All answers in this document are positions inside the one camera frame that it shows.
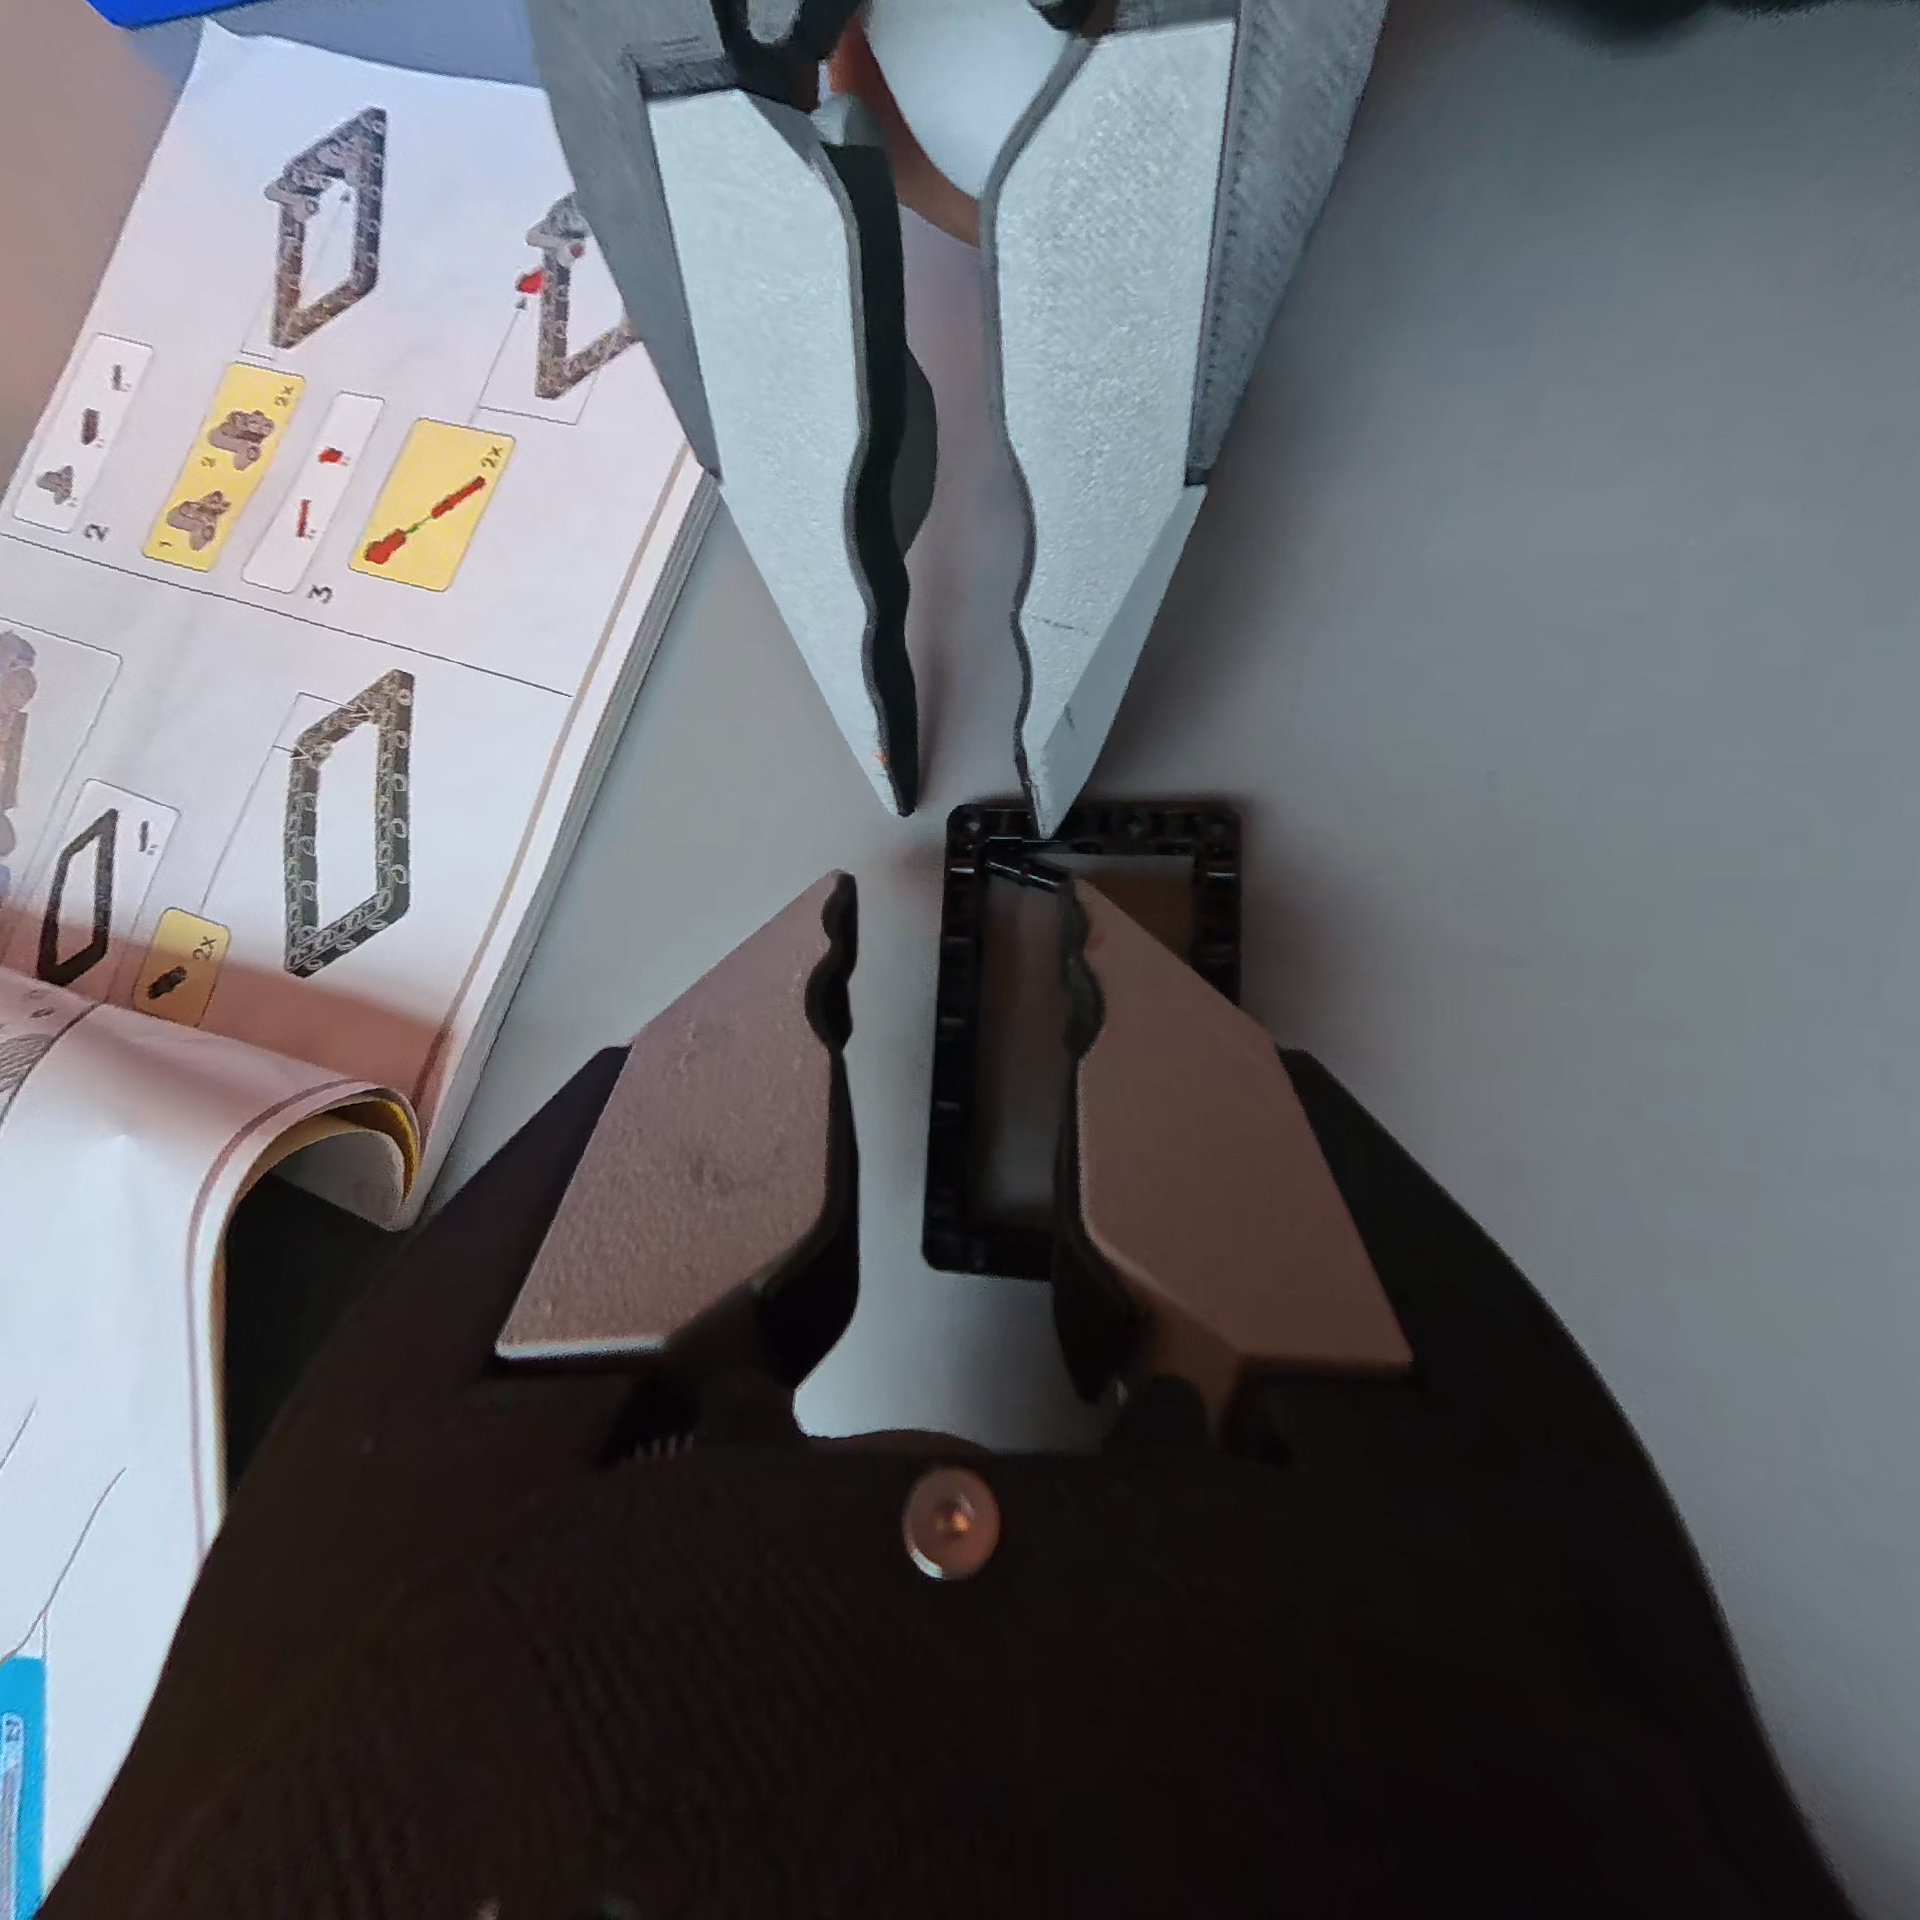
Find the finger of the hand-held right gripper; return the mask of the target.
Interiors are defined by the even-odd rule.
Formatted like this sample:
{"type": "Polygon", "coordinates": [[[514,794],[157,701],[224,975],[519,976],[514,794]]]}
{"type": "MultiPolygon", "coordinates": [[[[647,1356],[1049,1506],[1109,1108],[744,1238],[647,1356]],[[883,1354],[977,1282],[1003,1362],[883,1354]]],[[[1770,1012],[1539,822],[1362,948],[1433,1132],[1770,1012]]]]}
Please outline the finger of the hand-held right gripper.
{"type": "Polygon", "coordinates": [[[980,202],[994,419],[1024,509],[1017,769],[1087,782],[1204,486],[1189,484],[1233,24],[1070,41],[980,202]]]}
{"type": "Polygon", "coordinates": [[[644,109],[716,484],[854,759],[920,798],[904,546],[934,429],[902,325],[893,168],[852,98],[804,115],[743,88],[644,109]]]}

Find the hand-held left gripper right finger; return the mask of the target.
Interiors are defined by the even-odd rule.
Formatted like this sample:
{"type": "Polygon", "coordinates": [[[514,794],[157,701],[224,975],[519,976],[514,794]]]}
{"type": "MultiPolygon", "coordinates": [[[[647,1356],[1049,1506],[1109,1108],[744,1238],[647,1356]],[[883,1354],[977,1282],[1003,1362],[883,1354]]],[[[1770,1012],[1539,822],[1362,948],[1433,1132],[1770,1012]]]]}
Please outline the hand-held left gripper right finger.
{"type": "Polygon", "coordinates": [[[1389,1379],[1413,1354],[1266,1028],[1069,876],[1070,1092],[1053,1324],[1083,1396],[1263,1375],[1389,1379]]]}

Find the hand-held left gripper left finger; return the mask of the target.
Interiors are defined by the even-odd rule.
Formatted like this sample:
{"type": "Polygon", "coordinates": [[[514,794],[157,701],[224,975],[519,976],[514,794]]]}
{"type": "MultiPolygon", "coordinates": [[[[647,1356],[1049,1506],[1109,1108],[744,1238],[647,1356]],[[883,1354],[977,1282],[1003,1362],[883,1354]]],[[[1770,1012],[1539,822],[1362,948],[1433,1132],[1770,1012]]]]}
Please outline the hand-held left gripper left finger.
{"type": "Polygon", "coordinates": [[[856,882],[829,871],[647,1021],[502,1359],[814,1369],[856,1305],[856,882]]]}

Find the black rectangular lego frame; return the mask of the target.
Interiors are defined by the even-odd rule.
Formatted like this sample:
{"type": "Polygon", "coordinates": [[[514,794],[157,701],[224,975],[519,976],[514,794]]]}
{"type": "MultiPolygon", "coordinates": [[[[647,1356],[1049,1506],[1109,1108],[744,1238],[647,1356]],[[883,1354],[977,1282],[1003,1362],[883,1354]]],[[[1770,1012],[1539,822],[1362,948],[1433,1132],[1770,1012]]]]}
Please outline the black rectangular lego frame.
{"type": "Polygon", "coordinates": [[[980,856],[1013,839],[1053,864],[1142,856],[1186,866],[1186,966],[1229,1002],[1243,992],[1243,816],[1219,798],[1083,799],[1057,835],[1034,828],[1017,798],[966,799],[947,812],[940,898],[940,969],[924,1132],[923,1256],[943,1275],[1049,1282],[1049,1222],[1013,1222],[980,1185],[980,1036],[984,995],[984,899],[980,856]]]}

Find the lego instruction booklet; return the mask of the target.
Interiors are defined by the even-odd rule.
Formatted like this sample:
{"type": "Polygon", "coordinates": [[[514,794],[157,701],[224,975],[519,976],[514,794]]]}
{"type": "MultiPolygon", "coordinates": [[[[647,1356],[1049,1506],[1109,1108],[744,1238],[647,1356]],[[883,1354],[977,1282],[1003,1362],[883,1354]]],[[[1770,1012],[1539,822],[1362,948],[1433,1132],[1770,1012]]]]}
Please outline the lego instruction booklet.
{"type": "Polygon", "coordinates": [[[224,1232],[406,1226],[712,498],[546,98],[206,24],[3,492],[3,1914],[224,1509],[224,1232]]]}

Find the person's right hand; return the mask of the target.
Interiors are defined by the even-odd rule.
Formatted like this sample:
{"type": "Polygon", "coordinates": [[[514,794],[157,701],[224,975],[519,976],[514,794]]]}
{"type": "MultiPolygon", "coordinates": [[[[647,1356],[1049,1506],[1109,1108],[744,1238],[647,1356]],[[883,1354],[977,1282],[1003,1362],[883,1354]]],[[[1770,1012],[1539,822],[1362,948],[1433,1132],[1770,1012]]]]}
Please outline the person's right hand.
{"type": "Polygon", "coordinates": [[[980,239],[980,205],[970,194],[960,192],[920,145],[879,71],[862,21],[866,18],[856,9],[842,25],[823,64],[826,79],[834,94],[860,101],[862,112],[874,121],[899,205],[974,248],[980,239]]]}

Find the blue plastic bin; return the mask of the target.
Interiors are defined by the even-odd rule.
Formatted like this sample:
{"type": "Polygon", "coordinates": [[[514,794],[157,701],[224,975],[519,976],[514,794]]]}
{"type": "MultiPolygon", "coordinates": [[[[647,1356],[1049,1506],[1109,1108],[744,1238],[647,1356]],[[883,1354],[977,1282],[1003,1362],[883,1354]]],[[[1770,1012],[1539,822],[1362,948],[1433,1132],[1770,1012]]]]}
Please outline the blue plastic bin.
{"type": "Polygon", "coordinates": [[[159,34],[203,21],[236,34],[274,34],[300,28],[327,4],[84,4],[99,21],[130,34],[159,34]]]}

